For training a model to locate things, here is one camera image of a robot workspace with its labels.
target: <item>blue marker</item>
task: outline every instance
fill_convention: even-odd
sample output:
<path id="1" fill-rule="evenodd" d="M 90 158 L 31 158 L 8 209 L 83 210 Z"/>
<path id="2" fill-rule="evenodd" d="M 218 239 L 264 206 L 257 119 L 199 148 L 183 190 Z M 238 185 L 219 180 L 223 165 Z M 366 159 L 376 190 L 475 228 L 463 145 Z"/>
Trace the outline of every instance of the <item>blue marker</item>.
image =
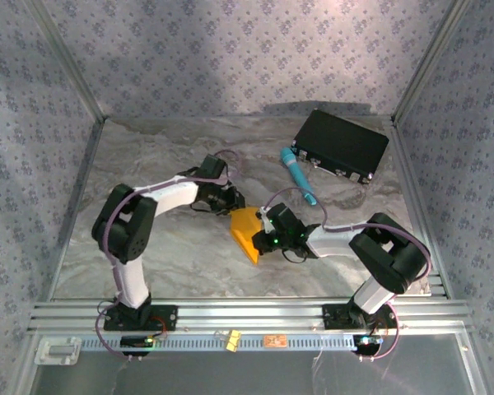
<path id="1" fill-rule="evenodd" d="M 282 158 L 282 162 L 285 166 L 291 171 L 291 176 L 295 180 L 296 185 L 301 188 L 307 189 L 310 192 L 313 192 L 310 183 L 307 182 L 307 178 L 302 173 L 300 166 L 296 163 L 296 156 L 291 151 L 291 148 L 282 148 L 280 151 L 280 157 Z M 305 200 L 311 205 L 314 206 L 316 204 L 316 199 L 311 195 L 311 193 L 307 193 L 306 191 L 302 191 L 302 195 L 304 195 Z"/>

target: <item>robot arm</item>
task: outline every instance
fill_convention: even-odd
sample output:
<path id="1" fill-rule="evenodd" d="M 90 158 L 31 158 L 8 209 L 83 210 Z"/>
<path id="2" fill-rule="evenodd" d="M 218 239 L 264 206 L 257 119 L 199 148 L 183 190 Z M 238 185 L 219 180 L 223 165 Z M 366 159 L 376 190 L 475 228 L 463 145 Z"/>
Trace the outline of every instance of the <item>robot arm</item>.
<path id="1" fill-rule="evenodd" d="M 122 305 L 140 309 L 150 299 L 141 255 L 148 244 L 155 217 L 179 206 L 192 206 L 196 202 L 206 203 L 206 211 L 217 215 L 245 207 L 243 196 L 230 182 L 217 185 L 204 181 L 182 181 L 187 177 L 217 179 L 225 168 L 226 163 L 223 160 L 207 156 L 200 167 L 187 170 L 163 183 L 144 188 L 130 188 L 120 184 L 114 188 L 91 232 L 101 250 L 105 226 L 114 209 L 135 190 L 154 189 L 154 192 L 143 193 L 131 199 L 110 228 L 108 245 L 110 253 L 117 258 L 117 270 L 114 272 L 119 276 Z"/>
<path id="2" fill-rule="evenodd" d="M 424 254 L 414 243 L 380 228 L 385 225 L 409 235 L 383 213 L 343 232 L 320 224 L 306 226 L 283 203 L 260 209 L 258 217 L 263 229 L 254 235 L 253 243 L 260 255 L 280 249 L 303 259 L 348 254 L 359 257 L 371 277 L 353 295 L 347 312 L 361 323 L 395 295 L 406 292 L 426 265 Z M 391 244 L 389 251 L 384 249 L 387 244 Z"/>

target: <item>black box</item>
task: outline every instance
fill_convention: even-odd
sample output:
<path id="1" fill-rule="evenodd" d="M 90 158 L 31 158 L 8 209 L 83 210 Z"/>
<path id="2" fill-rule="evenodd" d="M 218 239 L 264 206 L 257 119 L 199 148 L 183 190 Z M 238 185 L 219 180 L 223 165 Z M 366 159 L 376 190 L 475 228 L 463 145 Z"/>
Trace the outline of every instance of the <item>black box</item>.
<path id="1" fill-rule="evenodd" d="M 388 142 L 382 134 L 316 109 L 295 136 L 291 149 L 315 167 L 368 184 Z"/>

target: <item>yellow sponge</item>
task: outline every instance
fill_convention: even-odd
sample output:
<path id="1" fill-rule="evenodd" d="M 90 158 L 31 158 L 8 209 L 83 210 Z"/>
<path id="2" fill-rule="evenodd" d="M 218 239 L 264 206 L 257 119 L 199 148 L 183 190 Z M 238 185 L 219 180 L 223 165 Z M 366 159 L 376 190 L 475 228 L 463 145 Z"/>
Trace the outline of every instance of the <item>yellow sponge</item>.
<path id="1" fill-rule="evenodd" d="M 228 351 L 236 352 L 238 350 L 238 345 L 240 344 L 241 332 L 235 329 L 231 330 L 229 333 L 229 340 L 225 348 Z"/>
<path id="2" fill-rule="evenodd" d="M 259 251 L 253 245 L 253 236 L 262 229 L 257 211 L 257 207 L 231 211 L 231 235 L 254 265 L 258 265 Z"/>

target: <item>wall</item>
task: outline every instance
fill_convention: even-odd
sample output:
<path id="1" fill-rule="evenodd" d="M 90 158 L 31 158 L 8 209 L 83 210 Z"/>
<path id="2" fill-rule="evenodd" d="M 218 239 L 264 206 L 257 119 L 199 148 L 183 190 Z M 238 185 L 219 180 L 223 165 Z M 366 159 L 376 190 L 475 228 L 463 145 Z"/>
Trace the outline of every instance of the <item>wall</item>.
<path id="1" fill-rule="evenodd" d="M 494 384 L 494 0 L 473 3 L 401 129 Z"/>
<path id="2" fill-rule="evenodd" d="M 0 2 L 0 394 L 52 280 L 92 124 L 23 3 Z"/>
<path id="3" fill-rule="evenodd" d="M 47 3 L 105 114 L 157 118 L 391 114 L 450 0 Z"/>

